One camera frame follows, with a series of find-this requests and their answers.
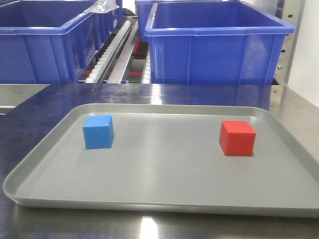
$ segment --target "stainless steel table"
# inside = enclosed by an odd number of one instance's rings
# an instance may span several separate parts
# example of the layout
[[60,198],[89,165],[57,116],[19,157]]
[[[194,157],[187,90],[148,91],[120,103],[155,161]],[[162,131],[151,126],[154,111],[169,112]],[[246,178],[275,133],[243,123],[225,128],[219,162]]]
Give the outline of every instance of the stainless steel table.
[[[0,182],[72,108],[87,103],[260,107],[319,159],[319,109],[284,86],[53,84],[0,118]],[[317,239],[319,219],[24,208],[1,190],[0,238]]]

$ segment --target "metal frame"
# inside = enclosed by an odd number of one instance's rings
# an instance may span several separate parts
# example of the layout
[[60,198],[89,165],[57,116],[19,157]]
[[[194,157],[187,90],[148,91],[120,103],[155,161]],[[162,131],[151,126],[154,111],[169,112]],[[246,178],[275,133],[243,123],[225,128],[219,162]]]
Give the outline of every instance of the metal frame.
[[306,0],[278,0],[276,16],[296,27],[294,34],[286,36],[278,61],[275,79],[280,85],[289,81],[305,3]]

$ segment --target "bin rim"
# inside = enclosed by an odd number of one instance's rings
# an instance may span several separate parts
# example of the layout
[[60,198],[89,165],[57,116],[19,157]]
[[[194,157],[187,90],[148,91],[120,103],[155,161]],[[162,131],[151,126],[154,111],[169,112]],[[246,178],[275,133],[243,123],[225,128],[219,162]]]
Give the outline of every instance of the bin rim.
[[[225,4],[226,1],[214,1],[218,4]],[[252,34],[291,34],[295,27],[267,12],[261,11],[256,7],[244,2],[233,1],[232,4],[244,4],[280,24],[280,26],[236,26],[236,27],[198,27],[198,28],[153,28],[157,7],[159,4],[176,4],[175,2],[157,2],[153,4],[146,27],[145,36],[221,36],[221,35],[252,35]]]
[[[7,2],[5,4],[12,4],[18,1],[37,1],[37,0],[17,0],[13,2]],[[85,10],[67,21],[59,27],[46,27],[46,26],[32,26],[32,27],[0,27],[1,35],[65,35],[74,29],[77,25],[85,21],[87,18],[92,16],[94,13],[85,12]]]
[[177,2],[177,1],[221,1],[221,0],[135,0],[135,5],[154,4],[158,2]]

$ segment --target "blue plastic bin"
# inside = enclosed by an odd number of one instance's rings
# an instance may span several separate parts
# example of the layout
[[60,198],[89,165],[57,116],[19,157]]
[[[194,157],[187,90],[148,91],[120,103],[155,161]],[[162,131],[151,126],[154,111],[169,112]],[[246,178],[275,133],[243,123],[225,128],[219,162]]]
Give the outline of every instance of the blue plastic bin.
[[122,0],[116,0],[116,4],[119,6],[118,9],[98,14],[99,19],[99,31],[101,33],[101,42],[104,44],[109,39],[109,36],[113,33],[117,25],[121,25],[123,22],[123,3]]
[[242,1],[154,3],[153,83],[271,84],[295,27]]
[[106,38],[94,1],[20,0],[0,5],[0,83],[76,82]]
[[148,41],[145,36],[145,27],[148,21],[153,3],[156,2],[176,2],[176,1],[206,1],[206,0],[135,0],[135,6],[138,15],[139,33],[141,41]]

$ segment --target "gray tray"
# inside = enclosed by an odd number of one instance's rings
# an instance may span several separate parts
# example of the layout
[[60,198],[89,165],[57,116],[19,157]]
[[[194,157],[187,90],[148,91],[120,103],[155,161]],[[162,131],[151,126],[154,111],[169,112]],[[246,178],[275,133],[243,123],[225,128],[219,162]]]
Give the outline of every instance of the gray tray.
[[[112,148],[85,149],[88,115],[113,115]],[[252,157],[224,156],[222,120],[253,126]],[[27,207],[319,216],[318,163],[271,113],[249,107],[79,106],[3,189]]]

